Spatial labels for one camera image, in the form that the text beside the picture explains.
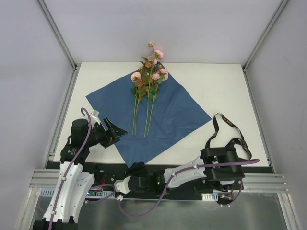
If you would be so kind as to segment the fake flower stem pink bloom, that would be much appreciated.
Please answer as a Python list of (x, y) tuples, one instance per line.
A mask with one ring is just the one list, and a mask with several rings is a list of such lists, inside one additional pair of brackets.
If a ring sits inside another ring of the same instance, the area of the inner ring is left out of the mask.
[(132, 133), (136, 135), (137, 111), (139, 103), (142, 99), (142, 88), (144, 86), (144, 82), (139, 72), (135, 72), (131, 75), (131, 81), (135, 84), (134, 87), (132, 88), (132, 92), (134, 93), (135, 97)]

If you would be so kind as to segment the fake flower stem orange blooms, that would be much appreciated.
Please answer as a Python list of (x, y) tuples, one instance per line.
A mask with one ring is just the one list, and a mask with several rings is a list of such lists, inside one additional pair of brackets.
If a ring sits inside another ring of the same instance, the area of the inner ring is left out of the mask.
[(153, 76), (155, 71), (155, 61), (150, 60), (149, 57), (142, 57), (141, 66), (137, 72), (134, 72), (131, 76), (131, 81), (134, 83), (134, 87), (131, 89), (134, 94), (134, 114), (132, 133), (137, 134), (137, 121), (139, 105), (143, 99), (147, 100), (146, 103), (146, 119), (144, 128), (144, 137), (149, 134), (150, 126), (150, 101), (154, 102), (155, 95), (157, 93), (154, 87)]

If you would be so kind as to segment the blue wrapping paper sheet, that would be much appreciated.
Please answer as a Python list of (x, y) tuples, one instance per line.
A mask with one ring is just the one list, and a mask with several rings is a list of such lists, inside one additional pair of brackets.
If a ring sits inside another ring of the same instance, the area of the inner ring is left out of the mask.
[(184, 164), (196, 158), (205, 146), (211, 117), (203, 105), (201, 66), (165, 64), (168, 79), (135, 98), (131, 63), (83, 63), (90, 79), (87, 100), (117, 126), (127, 131), (107, 149), (91, 148), (90, 162)]

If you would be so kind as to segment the fake flower stem pink roses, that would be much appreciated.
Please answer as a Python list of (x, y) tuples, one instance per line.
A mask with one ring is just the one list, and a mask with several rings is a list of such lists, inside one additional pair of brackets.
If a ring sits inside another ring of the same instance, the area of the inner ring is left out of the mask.
[(150, 132), (151, 117), (153, 112), (153, 106), (159, 91), (159, 85), (168, 79), (168, 71), (159, 64), (159, 61), (162, 61), (164, 58), (164, 53), (155, 48), (153, 42), (148, 43), (148, 47), (151, 48), (150, 55), (144, 59), (144, 68), (149, 70), (149, 76), (146, 77), (146, 89), (147, 89), (147, 108), (146, 108), (146, 121), (145, 121), (145, 130), (144, 137), (147, 136)]

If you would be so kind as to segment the black ribbon gold lettering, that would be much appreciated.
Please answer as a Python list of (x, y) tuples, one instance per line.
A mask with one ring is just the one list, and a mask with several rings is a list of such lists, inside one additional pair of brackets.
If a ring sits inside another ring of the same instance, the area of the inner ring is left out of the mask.
[(217, 141), (220, 141), (224, 148), (235, 148), (236, 146), (241, 147), (245, 154), (245, 158), (239, 158), (240, 160), (252, 159), (252, 153), (247, 141), (237, 125), (221, 112), (216, 113), (213, 116), (212, 121), (214, 132), (205, 143), (206, 149), (213, 147), (216, 148)]

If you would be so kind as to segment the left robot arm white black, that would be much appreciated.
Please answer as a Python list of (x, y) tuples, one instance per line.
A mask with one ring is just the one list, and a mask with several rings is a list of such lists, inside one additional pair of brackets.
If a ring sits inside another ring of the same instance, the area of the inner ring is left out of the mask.
[(87, 192), (101, 182), (101, 174), (85, 161), (90, 147), (107, 148), (120, 140), (127, 131), (104, 118), (101, 123), (79, 118), (72, 122), (71, 135), (60, 153), (59, 178), (42, 220), (33, 224), (35, 230), (76, 230)]

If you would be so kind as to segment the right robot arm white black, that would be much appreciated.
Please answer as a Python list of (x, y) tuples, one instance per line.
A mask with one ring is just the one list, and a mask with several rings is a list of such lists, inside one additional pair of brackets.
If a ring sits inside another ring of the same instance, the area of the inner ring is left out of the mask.
[(221, 189), (227, 189), (233, 181), (244, 177), (241, 165), (245, 159), (239, 158), (234, 147), (204, 148), (200, 156), (176, 168), (166, 168), (153, 175), (128, 173), (122, 180), (114, 182), (115, 191), (141, 193), (161, 192), (165, 188), (178, 188), (182, 184), (204, 178), (216, 182)]

